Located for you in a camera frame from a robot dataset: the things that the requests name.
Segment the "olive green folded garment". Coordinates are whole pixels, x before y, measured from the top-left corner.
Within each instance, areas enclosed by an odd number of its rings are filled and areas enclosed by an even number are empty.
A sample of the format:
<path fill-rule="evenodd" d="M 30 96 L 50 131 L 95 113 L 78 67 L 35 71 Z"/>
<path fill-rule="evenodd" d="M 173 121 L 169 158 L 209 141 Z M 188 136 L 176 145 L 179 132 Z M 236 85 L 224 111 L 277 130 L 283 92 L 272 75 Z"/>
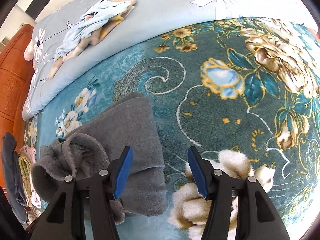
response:
<path fill-rule="evenodd" d="M 21 154 L 18 158 L 18 164 L 22 177 L 22 185 L 25 194 L 25 198 L 28 206 L 32 206 L 31 204 L 31 185 L 30 185 L 30 174 L 31 174 L 31 161 L 29 158 Z"/>

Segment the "pink folded garment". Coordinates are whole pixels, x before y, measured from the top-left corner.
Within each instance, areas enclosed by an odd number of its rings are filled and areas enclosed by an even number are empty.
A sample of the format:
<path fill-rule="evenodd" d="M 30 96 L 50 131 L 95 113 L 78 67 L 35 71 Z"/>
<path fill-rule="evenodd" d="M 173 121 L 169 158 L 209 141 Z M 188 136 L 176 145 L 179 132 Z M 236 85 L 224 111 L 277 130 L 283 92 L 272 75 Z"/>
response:
<path fill-rule="evenodd" d="M 35 162 L 36 162 L 36 149 L 34 147 L 29 147 L 28 145 L 25 145 L 20 149 L 20 152 L 24 153 L 28 157 L 28 159 L 31 161 L 32 166 L 35 164 Z M 30 175 L 30 188 L 31 188 L 31 203 L 36 208 L 40 209 L 42 206 L 41 199 L 33 186 L 33 181 L 32 181 L 31 175 Z"/>

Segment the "dark navy folded garment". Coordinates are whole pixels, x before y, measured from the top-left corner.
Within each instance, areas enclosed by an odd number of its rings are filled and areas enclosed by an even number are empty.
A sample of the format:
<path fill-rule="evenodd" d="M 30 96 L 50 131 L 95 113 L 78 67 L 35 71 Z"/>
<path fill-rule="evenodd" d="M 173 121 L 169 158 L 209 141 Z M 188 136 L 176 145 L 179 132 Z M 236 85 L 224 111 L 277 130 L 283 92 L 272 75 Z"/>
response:
<path fill-rule="evenodd" d="M 20 223 L 25 224 L 28 216 L 25 210 L 27 202 L 22 186 L 18 154 L 15 151 L 17 141 L 14 136 L 6 132 L 2 138 L 2 167 L 9 203 Z"/>

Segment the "teal floral bed blanket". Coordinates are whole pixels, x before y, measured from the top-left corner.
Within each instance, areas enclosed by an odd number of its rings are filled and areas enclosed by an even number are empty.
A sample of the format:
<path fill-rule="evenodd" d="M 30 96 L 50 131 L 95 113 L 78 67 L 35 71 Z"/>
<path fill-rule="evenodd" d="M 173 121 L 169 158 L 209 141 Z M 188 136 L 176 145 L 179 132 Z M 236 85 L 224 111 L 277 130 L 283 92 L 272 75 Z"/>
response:
<path fill-rule="evenodd" d="M 255 176 L 291 239 L 319 214 L 319 42 L 303 25 L 235 18 L 172 30 L 101 61 L 35 116 L 48 163 L 72 132 L 109 154 L 133 148 L 121 239 L 200 239 L 210 202 L 187 151 L 233 177 Z"/>

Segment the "orange wooden headboard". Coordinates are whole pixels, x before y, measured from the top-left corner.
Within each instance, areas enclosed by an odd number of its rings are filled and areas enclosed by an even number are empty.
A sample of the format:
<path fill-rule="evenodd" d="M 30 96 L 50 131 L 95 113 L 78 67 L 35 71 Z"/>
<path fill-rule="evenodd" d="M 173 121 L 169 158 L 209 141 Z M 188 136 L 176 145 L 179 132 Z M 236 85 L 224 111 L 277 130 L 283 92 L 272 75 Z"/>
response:
<path fill-rule="evenodd" d="M 23 146 L 22 108 L 34 74 L 32 62 L 24 59 L 32 33 L 31 25 L 23 25 L 1 52 L 1 137 L 11 133 L 17 141 L 17 150 Z"/>

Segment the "pink pillow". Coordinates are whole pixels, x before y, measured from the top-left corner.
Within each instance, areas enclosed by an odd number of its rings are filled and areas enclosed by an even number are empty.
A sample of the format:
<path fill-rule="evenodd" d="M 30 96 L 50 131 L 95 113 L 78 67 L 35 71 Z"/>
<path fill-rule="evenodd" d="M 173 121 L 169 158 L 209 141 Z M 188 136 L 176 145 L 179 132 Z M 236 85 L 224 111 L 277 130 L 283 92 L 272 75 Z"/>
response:
<path fill-rule="evenodd" d="M 34 59 L 34 45 L 32 40 L 29 42 L 24 51 L 24 59 L 26 61 L 31 61 Z"/>

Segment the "beige yellow fleece garment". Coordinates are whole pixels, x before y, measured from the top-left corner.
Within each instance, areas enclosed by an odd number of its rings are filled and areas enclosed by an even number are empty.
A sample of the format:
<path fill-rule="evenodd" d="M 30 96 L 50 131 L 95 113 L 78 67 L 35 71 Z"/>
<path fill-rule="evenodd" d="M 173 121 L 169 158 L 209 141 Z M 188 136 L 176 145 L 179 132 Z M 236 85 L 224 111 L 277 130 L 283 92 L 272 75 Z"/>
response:
<path fill-rule="evenodd" d="M 112 2 L 120 2 L 125 0 L 111 0 Z M 99 44 L 117 25 L 125 20 L 128 14 L 135 9 L 135 4 L 138 0 L 129 0 L 133 5 L 129 6 L 129 9 L 122 14 L 114 16 L 105 25 L 96 31 L 93 31 L 91 36 L 88 38 L 83 38 L 75 49 L 71 50 L 69 53 L 54 61 L 54 64 L 47 76 L 47 79 L 52 79 L 57 71 L 60 69 L 62 64 L 71 58 L 78 57 L 89 45 L 96 46 Z"/>

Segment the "light blue shirt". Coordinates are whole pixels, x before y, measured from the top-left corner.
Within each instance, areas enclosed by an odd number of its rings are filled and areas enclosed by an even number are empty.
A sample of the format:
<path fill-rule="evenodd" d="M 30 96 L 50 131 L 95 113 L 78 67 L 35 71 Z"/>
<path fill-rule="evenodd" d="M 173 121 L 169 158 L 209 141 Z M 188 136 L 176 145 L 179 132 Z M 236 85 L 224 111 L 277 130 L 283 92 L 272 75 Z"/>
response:
<path fill-rule="evenodd" d="M 100 0 L 95 3 L 65 34 L 62 44 L 56 49 L 54 61 L 75 49 L 83 38 L 90 37 L 93 31 L 101 28 L 114 16 L 127 11 L 131 5 L 133 4 L 129 0 L 120 2 Z"/>

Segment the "light blue floral quilt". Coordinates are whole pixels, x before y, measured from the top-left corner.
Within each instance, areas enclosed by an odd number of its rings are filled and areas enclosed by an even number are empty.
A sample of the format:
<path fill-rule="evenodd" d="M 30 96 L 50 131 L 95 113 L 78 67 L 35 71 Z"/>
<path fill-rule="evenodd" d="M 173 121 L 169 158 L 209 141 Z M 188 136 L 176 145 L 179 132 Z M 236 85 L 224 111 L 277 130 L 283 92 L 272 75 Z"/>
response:
<path fill-rule="evenodd" d="M 138 0 L 133 11 L 97 46 L 64 63 L 52 80 L 47 75 L 54 61 L 66 51 L 67 32 L 80 16 L 109 0 L 74 0 L 35 26 L 35 74 L 22 117 L 28 120 L 65 87 L 99 62 L 135 44 L 187 25 L 240 17 L 271 17 L 317 29 L 301 0 Z"/>

